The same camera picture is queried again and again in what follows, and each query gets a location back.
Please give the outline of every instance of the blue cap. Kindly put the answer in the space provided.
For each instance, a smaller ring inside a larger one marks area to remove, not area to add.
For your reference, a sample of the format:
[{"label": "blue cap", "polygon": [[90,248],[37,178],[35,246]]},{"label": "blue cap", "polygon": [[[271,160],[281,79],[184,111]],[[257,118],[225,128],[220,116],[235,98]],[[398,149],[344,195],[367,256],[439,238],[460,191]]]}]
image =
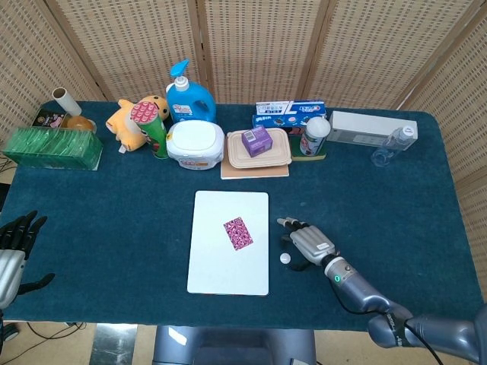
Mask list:
[{"label": "blue cap", "polygon": [[170,68],[170,76],[172,78],[177,78],[184,73],[186,66],[189,64],[189,59],[185,59],[184,61],[178,62],[173,67]]}]

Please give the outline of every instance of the tan lid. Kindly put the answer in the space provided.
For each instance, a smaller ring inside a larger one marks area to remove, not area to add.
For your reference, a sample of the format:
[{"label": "tan lid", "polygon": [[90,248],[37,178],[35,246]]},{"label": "tan lid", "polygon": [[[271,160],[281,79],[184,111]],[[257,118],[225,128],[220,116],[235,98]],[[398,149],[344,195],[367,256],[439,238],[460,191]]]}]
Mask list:
[{"label": "tan lid", "polygon": [[291,163],[291,149],[288,135],[280,128],[269,128],[267,132],[272,138],[272,148],[263,154],[251,157],[242,143],[242,133],[235,131],[228,133],[228,159],[236,169],[250,169],[254,167],[270,167],[289,165]]}]

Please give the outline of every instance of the detergent bottle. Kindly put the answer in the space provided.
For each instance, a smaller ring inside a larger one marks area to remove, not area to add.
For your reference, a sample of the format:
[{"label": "detergent bottle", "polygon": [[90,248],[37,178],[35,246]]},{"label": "detergent bottle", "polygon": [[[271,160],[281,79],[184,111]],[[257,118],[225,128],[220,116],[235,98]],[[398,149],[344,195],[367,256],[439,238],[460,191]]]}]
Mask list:
[{"label": "detergent bottle", "polygon": [[212,95],[183,76],[188,64],[189,60],[185,59],[170,70],[170,76],[175,79],[166,87],[166,94],[173,122],[198,119],[216,123],[216,104]]}]

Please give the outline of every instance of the table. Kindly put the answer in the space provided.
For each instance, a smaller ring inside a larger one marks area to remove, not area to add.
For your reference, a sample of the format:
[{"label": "table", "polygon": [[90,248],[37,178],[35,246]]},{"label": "table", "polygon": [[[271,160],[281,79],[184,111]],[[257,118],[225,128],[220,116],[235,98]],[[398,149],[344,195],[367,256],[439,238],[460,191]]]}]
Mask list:
[{"label": "table", "polygon": [[[116,103],[80,105],[104,144],[99,170],[19,167],[8,194],[2,223],[32,209],[49,217],[23,282],[56,273],[17,298],[8,319],[365,330],[367,316],[342,310],[320,268],[294,272],[279,262],[284,229],[275,219],[286,216],[316,224],[416,315],[472,319],[482,303],[441,133],[427,113],[349,110],[417,121],[419,140],[387,168],[370,162],[373,148],[330,142],[325,160],[294,162],[288,178],[221,180],[219,166],[185,170],[148,146],[120,154],[103,125]],[[219,105],[217,119],[229,132],[248,129],[252,114],[253,106]],[[269,193],[267,297],[186,292],[197,190]]]}]

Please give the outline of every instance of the silver robotic hand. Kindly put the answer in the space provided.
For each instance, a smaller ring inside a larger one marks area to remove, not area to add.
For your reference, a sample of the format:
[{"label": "silver robotic hand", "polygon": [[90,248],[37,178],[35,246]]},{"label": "silver robotic hand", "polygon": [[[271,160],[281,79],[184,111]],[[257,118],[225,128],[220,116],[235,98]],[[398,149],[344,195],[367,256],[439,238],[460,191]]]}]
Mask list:
[{"label": "silver robotic hand", "polygon": [[[317,227],[289,217],[279,218],[277,222],[291,231],[282,237],[283,241],[292,242],[309,265],[324,268],[324,274],[345,310],[352,314],[377,314],[368,323],[368,333],[376,344],[383,348],[424,347],[438,363],[442,362],[433,349],[487,365],[487,305],[477,313],[474,322],[434,316],[414,317],[405,307],[370,285]],[[291,266],[297,271],[306,267]],[[346,308],[339,294],[348,297],[358,311]]]},{"label": "silver robotic hand", "polygon": [[54,278],[50,273],[40,281],[21,284],[22,274],[29,259],[40,228],[47,217],[32,220],[37,212],[21,216],[0,227],[0,312],[12,303],[17,295],[45,287]]}]

